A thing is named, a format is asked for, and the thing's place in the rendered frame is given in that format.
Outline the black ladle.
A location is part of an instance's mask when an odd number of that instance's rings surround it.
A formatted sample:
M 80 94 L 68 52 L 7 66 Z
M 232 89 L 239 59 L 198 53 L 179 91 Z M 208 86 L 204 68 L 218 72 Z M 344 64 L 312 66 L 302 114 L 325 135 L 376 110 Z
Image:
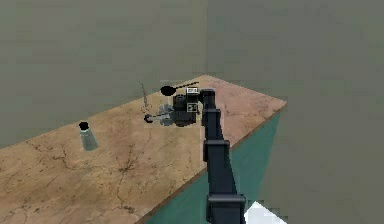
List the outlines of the black ladle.
M 194 82 L 192 83 L 188 83 L 188 84 L 184 84 L 184 85 L 180 85 L 180 86 L 177 86 L 177 87 L 174 87 L 174 86 L 169 86 L 169 85 L 165 85 L 165 86 L 162 86 L 160 88 L 160 92 L 164 95 L 164 96 L 172 96 L 173 94 L 176 93 L 176 90 L 177 89 L 180 89 L 180 88 L 184 88 L 186 87 L 187 90 L 186 90 L 186 94 L 198 94 L 199 93 L 199 90 L 197 87 L 194 87 Z

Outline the thin grey utensil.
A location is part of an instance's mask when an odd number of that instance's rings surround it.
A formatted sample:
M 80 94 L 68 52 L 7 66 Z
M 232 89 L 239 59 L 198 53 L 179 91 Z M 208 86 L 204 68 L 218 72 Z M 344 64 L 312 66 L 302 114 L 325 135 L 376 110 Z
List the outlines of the thin grey utensil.
M 146 93 L 145 87 L 144 87 L 142 81 L 140 80 L 140 78 L 138 78 L 138 81 L 139 81 L 139 84 L 141 86 L 142 93 L 143 93 L 143 103 L 144 103 L 144 106 L 142 107 L 142 112 L 145 113 L 146 111 L 149 111 L 149 104 L 148 104 L 148 99 L 147 99 L 147 93 Z

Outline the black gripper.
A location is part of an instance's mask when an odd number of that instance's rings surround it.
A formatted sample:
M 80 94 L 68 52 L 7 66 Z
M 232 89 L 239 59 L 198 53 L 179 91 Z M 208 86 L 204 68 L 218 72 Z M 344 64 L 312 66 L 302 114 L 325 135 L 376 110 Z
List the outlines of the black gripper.
M 146 114 L 144 120 L 147 123 L 152 123 L 155 120 L 160 123 L 169 123 L 173 120 L 177 127 L 185 127 L 196 122 L 198 109 L 197 94 L 177 94 L 173 97 L 173 112 L 172 119 L 168 113 L 150 115 Z

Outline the teal counter with brown top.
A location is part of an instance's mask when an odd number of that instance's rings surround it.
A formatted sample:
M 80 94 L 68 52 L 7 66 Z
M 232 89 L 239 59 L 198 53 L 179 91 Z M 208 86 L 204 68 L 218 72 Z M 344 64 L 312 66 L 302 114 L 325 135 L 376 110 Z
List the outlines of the teal counter with brown top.
M 255 202 L 284 101 L 203 75 L 184 82 L 215 91 L 245 212 Z M 147 95 L 88 121 L 98 147 L 85 151 L 79 123 L 0 149 L 0 224 L 209 224 L 202 115 L 185 127 L 146 123 L 172 96 Z

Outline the grey shaker with black cap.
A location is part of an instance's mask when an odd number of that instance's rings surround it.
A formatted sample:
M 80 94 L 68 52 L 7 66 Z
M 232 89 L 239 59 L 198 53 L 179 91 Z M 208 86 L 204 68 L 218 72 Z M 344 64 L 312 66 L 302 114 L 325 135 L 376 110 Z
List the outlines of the grey shaker with black cap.
M 79 123 L 79 128 L 83 149 L 85 151 L 95 150 L 98 144 L 89 124 L 86 121 L 82 121 Z

